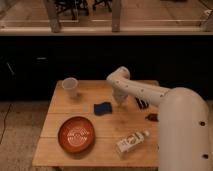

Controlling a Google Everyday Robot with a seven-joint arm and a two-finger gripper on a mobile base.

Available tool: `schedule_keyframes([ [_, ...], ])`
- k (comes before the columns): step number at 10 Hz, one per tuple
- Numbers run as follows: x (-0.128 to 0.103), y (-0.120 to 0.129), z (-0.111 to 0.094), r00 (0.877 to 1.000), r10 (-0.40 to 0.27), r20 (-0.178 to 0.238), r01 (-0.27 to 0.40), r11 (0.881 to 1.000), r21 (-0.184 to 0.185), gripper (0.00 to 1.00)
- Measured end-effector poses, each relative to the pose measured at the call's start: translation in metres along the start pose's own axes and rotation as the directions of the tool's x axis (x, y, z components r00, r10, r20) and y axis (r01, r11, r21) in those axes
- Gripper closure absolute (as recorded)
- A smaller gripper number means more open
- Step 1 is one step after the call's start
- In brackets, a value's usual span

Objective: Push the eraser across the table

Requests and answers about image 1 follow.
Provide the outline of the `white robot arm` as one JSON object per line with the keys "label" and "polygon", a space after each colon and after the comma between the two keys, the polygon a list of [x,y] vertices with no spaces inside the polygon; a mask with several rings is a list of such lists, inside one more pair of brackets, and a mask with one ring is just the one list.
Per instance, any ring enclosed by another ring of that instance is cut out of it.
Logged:
{"label": "white robot arm", "polygon": [[131,80],[124,66],[106,80],[118,104],[131,95],[158,108],[158,171],[213,171],[209,109],[198,93]]}

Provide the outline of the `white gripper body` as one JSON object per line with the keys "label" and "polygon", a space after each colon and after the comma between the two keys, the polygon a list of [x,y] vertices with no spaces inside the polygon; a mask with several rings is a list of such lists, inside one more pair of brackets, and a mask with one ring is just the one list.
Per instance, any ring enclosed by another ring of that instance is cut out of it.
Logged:
{"label": "white gripper body", "polygon": [[119,106],[121,106],[126,101],[126,99],[128,97],[128,95],[125,92],[119,90],[118,88],[112,89],[112,96],[113,96],[115,102]]}

